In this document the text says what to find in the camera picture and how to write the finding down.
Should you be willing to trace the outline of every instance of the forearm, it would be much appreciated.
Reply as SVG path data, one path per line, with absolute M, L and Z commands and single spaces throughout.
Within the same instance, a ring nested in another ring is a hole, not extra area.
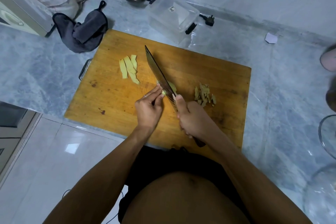
M 77 182 L 44 223 L 101 223 L 117 201 L 129 170 L 149 136 L 150 131 L 137 127 Z
M 311 223 L 224 133 L 217 133 L 207 141 L 256 223 Z

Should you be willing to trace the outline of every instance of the hand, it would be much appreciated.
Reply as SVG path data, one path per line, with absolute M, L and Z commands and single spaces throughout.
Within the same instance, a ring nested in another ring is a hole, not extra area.
M 198 103 L 195 101 L 186 103 L 181 95 L 177 95 L 175 100 L 180 127 L 190 138 L 194 136 L 207 142 L 212 135 L 222 134 L 222 131 Z
M 135 102 L 138 117 L 138 128 L 145 129 L 152 134 L 162 114 L 162 87 L 157 86 Z

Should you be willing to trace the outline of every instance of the knife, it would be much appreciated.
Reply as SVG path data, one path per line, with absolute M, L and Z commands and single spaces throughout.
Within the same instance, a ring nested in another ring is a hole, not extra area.
M 176 106 L 176 101 L 175 101 L 175 97 L 176 97 L 175 92 L 173 91 L 173 89 L 169 85 L 167 79 L 163 75 L 160 67 L 155 62 L 152 54 L 150 53 L 150 51 L 148 50 L 146 45 L 145 45 L 145 51 L 146 51 L 146 57 L 147 57 L 147 62 L 148 62 L 149 67 L 151 68 L 151 70 L 152 70 L 153 74 L 155 75 L 159 84 L 162 86 L 162 89 L 166 93 L 166 96 L 168 97 L 168 99 L 169 99 L 171 105 L 173 106 L 175 112 L 177 112 L 177 106 Z M 198 147 L 205 146 L 205 143 L 202 142 L 201 140 L 197 139 L 196 137 L 193 137 L 193 139 L 195 140 L 195 143 L 197 144 Z

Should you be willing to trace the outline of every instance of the black shorts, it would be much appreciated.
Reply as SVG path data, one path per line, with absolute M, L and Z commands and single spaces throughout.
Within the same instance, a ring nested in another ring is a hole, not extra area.
M 162 151 L 147 146 L 140 150 L 126 179 L 128 192 L 119 203 L 119 222 L 122 222 L 131 201 L 143 188 L 163 175 L 178 171 L 198 175 L 212 182 L 252 223 L 237 190 L 220 164 L 199 154 L 189 153 L 185 148 Z

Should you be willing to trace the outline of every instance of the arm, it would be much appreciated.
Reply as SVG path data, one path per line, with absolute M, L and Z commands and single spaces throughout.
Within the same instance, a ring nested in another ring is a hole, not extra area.
M 305 214 L 260 172 L 217 127 L 200 105 L 176 96 L 180 126 L 204 141 L 237 189 L 255 223 L 311 223 Z
M 101 223 L 104 220 L 116 203 L 135 158 L 161 117 L 164 97 L 161 92 L 162 88 L 157 85 L 146 97 L 136 101 L 137 127 L 75 184 L 44 224 Z

